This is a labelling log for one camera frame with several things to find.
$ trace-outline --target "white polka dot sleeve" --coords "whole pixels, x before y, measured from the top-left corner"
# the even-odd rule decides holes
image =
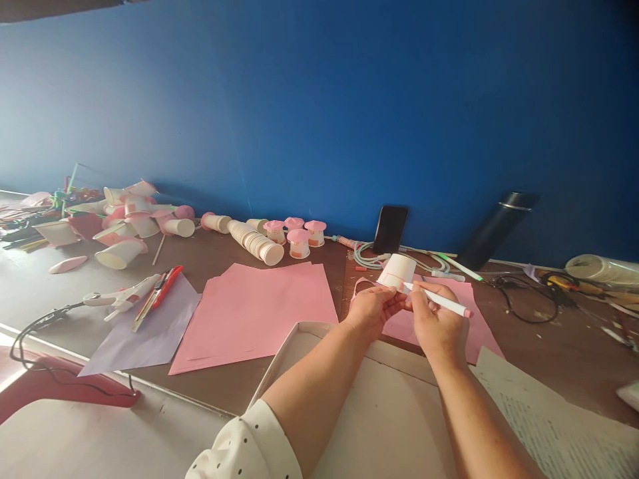
[[[186,479],[302,479],[293,448],[261,399],[232,419],[191,464]]]

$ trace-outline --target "person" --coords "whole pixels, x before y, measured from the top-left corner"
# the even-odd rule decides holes
[[[346,319],[286,371],[202,452],[187,479],[309,478],[331,437],[364,355],[401,309],[435,373],[457,472],[467,479],[544,475],[468,368],[468,320],[428,301],[421,289],[456,301],[446,286],[415,282],[410,300],[394,288],[357,294]]]

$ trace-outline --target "black water bottle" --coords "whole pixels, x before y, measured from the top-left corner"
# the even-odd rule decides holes
[[[473,271],[479,271],[538,201],[539,195],[533,193],[506,193],[475,230],[457,256],[457,261]]]

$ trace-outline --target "white box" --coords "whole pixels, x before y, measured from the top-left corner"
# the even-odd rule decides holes
[[[298,323],[249,408],[334,325]],[[437,381],[425,357],[376,341],[313,478],[456,478]]]

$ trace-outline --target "white glue gun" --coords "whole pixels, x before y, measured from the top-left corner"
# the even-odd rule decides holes
[[[90,293],[82,299],[82,302],[86,306],[113,306],[115,308],[115,311],[113,311],[109,316],[105,317],[105,321],[110,321],[118,313],[128,311],[137,301],[140,300],[140,298],[143,298],[144,296],[149,294],[159,278],[159,274],[150,276],[140,283],[136,284],[135,286],[132,286],[128,289],[123,289],[122,291],[117,291],[115,293],[109,293],[105,295],[100,293]]]

